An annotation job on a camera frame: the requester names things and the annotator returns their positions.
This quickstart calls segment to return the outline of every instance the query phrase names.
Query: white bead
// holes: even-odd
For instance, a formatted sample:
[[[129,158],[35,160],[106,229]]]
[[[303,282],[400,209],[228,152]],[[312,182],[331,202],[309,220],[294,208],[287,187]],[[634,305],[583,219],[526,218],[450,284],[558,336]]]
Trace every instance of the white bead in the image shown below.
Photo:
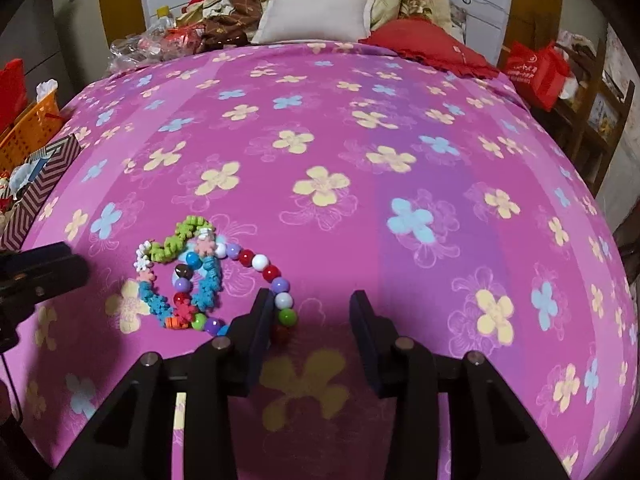
[[[226,258],[226,244],[218,244],[216,245],[216,258],[222,260]]]
[[[264,254],[256,254],[251,260],[251,266],[258,272],[262,272],[269,265],[269,259]]]
[[[280,310],[283,308],[291,308],[293,306],[293,298],[288,292],[280,292],[276,294],[275,304]]]

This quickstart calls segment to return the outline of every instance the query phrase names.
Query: black cable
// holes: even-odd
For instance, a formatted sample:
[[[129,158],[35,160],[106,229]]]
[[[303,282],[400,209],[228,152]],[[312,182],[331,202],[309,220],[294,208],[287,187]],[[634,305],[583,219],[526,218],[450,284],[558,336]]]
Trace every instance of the black cable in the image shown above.
[[[14,394],[15,403],[18,407],[18,426],[22,424],[24,417],[22,416],[22,406],[20,405],[20,399],[18,398],[18,392],[15,389],[14,380],[11,377],[11,372],[9,371],[9,365],[6,363],[6,358],[4,354],[0,354],[2,358],[2,364],[4,365],[4,371],[6,372],[6,378],[9,380],[9,386],[11,387],[12,394]]]

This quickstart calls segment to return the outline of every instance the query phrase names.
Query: red paper bag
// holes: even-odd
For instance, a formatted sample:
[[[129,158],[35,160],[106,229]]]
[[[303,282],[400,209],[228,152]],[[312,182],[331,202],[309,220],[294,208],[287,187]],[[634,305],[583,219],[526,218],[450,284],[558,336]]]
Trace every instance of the red paper bag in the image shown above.
[[[554,44],[534,52],[515,41],[504,67],[518,94],[531,106],[551,110],[570,74],[569,64]]]

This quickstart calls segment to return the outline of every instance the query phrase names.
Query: white pillow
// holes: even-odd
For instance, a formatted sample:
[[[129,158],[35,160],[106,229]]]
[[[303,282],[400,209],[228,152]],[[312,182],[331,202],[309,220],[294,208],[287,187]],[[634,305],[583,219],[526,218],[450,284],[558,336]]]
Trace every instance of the white pillow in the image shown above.
[[[269,0],[252,43],[368,38],[374,1]]]

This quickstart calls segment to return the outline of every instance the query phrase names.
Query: purple bead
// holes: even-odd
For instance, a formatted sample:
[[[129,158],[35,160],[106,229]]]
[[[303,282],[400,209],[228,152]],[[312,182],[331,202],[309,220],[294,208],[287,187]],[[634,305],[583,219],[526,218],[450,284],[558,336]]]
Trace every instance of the purple bead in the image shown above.
[[[186,278],[178,278],[175,280],[174,287],[178,292],[189,292],[191,290],[191,282]]]
[[[210,335],[217,335],[223,325],[224,322],[221,319],[207,317],[207,320],[204,322],[204,330]]]
[[[281,292],[288,292],[290,288],[289,280],[279,276],[271,282],[271,290],[274,294],[280,294]]]
[[[238,256],[240,256],[240,251],[242,251],[242,247],[240,247],[238,244],[226,245],[226,255],[232,260],[238,259]]]

